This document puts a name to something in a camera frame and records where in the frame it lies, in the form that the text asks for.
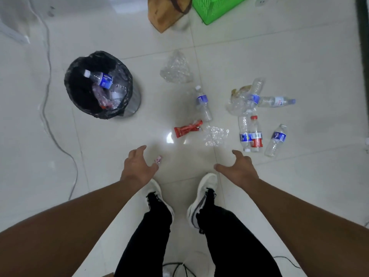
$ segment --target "bottle cap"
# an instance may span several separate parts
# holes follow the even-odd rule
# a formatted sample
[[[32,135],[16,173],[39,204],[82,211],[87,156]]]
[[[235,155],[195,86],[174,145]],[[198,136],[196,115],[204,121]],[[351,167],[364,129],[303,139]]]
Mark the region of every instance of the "bottle cap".
[[[91,72],[89,70],[85,70],[85,73],[83,74],[86,78],[90,77]]]

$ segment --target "sneaker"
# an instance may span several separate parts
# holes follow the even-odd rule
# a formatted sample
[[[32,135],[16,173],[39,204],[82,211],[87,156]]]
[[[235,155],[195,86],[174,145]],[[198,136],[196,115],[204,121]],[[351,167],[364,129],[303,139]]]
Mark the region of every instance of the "sneaker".
[[[163,200],[163,196],[161,194],[161,189],[160,186],[158,184],[157,181],[155,181],[154,179],[151,179],[150,182],[148,182],[146,184],[146,186],[144,186],[141,189],[142,194],[146,197],[146,203],[147,206],[149,206],[149,209],[151,210],[152,208],[154,208],[155,206],[157,206],[157,204],[159,203],[164,203],[165,206],[168,208],[170,214],[172,215],[172,223],[174,221],[174,211],[173,208],[170,207],[164,200]]]
[[[210,194],[212,196],[212,201],[214,202],[214,192],[217,189],[217,185],[218,176],[214,173],[208,173],[201,179],[197,189],[195,202],[193,202],[187,210],[187,220],[190,226],[200,229],[199,224],[197,223],[196,214],[198,214],[200,209],[204,207],[209,190],[212,190]]]

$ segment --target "white sneaker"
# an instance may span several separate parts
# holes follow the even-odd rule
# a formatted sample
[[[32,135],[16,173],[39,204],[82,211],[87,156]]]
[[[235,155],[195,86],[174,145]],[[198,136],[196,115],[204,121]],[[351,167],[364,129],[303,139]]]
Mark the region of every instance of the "white sneaker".
[[[141,189],[141,193],[143,194],[143,196],[146,198],[146,204],[147,206],[149,206],[149,209],[150,209],[150,204],[149,204],[149,199],[147,198],[147,196],[150,194],[150,193],[155,193],[156,195],[156,198],[163,202],[165,204],[165,206],[168,208],[168,210],[170,211],[170,213],[172,214],[172,223],[174,221],[174,211],[173,211],[173,208],[170,207],[164,200],[163,200],[163,196],[161,194],[161,188],[158,184],[157,181],[155,181],[154,179],[151,179],[150,182],[148,182],[146,184],[146,186],[144,186],[142,189]]]
[[[190,226],[200,229],[197,223],[196,214],[204,207],[208,189],[215,191],[218,186],[218,176],[214,173],[206,174],[200,181],[197,189],[197,197],[187,210],[187,220]]]

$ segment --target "green basket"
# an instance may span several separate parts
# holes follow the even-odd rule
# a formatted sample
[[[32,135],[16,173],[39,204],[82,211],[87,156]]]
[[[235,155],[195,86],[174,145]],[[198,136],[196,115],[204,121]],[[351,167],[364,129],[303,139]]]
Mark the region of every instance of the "green basket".
[[[208,25],[242,1],[243,0],[193,0],[192,4],[203,22]]]

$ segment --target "white tile floor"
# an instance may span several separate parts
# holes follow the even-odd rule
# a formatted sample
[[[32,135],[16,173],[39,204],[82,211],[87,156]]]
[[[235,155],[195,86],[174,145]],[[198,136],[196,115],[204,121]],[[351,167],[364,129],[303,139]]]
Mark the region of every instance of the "white tile floor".
[[[231,150],[241,149],[237,118],[224,106],[231,89],[250,84],[257,76],[267,78],[263,95],[297,99],[295,106],[258,111],[264,136],[280,123],[288,126],[287,142],[277,159],[251,154],[260,177],[356,223],[369,220],[369,155],[364,145],[368,118],[354,0],[270,0],[261,8],[255,8],[255,0],[246,0],[209,26],[192,9],[163,34],[148,22],[147,12],[117,15],[101,0],[35,2],[51,31],[47,117],[79,170],[73,197],[116,181],[133,148],[147,144],[149,162],[162,154],[156,179],[176,211],[165,261],[183,261],[194,251],[209,255],[204,236],[188,227],[185,210],[199,179],[213,171],[216,162],[232,164]],[[53,18],[47,17],[49,6],[55,7]],[[39,120],[47,80],[39,27],[31,27],[29,46],[3,35],[0,46],[0,113],[6,117],[1,121],[0,146],[3,230],[66,201],[75,171],[70,159],[53,147]],[[193,83],[170,84],[159,76],[177,48],[189,61]],[[78,56],[96,50],[122,59],[139,85],[142,104],[131,118],[98,120],[70,102],[63,85],[65,70]],[[210,100],[214,117],[210,125],[229,130],[223,146],[205,146],[200,133],[174,136],[173,127],[189,120],[187,91],[197,84]],[[233,211],[273,255],[293,260],[250,198],[223,176],[220,180],[218,204]],[[75,276],[113,272],[146,210],[135,195]],[[198,276],[205,276],[208,259],[192,256],[188,263]],[[283,276],[304,276],[287,260],[277,263]],[[210,263],[210,275],[213,271]]]

